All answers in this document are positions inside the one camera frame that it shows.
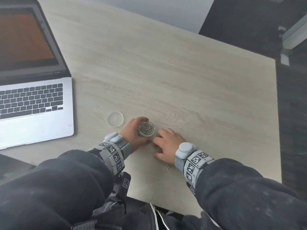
orange screen display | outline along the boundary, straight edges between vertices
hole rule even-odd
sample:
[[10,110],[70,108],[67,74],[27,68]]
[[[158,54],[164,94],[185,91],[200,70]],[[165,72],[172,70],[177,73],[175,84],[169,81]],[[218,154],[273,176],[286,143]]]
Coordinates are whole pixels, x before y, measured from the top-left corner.
[[0,13],[0,66],[54,59],[31,13]]

sleeve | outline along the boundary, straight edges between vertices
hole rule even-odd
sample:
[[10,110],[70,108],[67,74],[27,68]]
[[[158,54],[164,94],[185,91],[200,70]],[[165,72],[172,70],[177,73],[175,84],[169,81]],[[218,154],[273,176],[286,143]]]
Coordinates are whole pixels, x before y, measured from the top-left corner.
[[70,229],[88,220],[113,186],[101,159],[68,151],[0,186],[0,229]]
[[307,203],[294,190],[235,160],[207,165],[195,188],[199,205],[223,229],[307,229]]

light wood tabletop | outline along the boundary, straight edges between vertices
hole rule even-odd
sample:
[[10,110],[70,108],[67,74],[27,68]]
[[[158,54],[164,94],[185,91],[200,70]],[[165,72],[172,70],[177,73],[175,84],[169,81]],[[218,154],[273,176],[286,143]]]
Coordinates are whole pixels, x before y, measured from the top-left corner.
[[[75,134],[0,151],[38,164],[102,142],[131,118],[172,128],[215,159],[281,181],[273,59],[90,0],[39,0],[73,77]],[[107,116],[125,118],[113,128]],[[128,196],[200,215],[176,168],[149,145],[130,155]]]

hand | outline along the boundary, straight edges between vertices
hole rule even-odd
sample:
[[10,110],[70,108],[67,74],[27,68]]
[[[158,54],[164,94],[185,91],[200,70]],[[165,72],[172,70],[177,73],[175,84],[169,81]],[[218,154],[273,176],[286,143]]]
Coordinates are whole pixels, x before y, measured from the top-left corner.
[[162,148],[163,153],[156,153],[155,157],[171,165],[175,164],[175,154],[179,145],[186,140],[172,129],[161,128],[157,136],[154,138],[154,143]]
[[149,138],[138,136],[138,127],[142,122],[147,122],[148,118],[138,117],[131,119],[127,125],[120,131],[120,135],[123,136],[124,140],[130,144],[131,153],[138,150],[139,147],[149,144],[151,141]]

white wall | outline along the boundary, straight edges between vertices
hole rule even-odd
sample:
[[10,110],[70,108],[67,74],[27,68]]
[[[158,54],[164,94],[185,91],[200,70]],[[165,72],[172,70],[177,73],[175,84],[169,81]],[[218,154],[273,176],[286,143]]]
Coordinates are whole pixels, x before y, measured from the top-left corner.
[[100,1],[198,34],[214,0]]

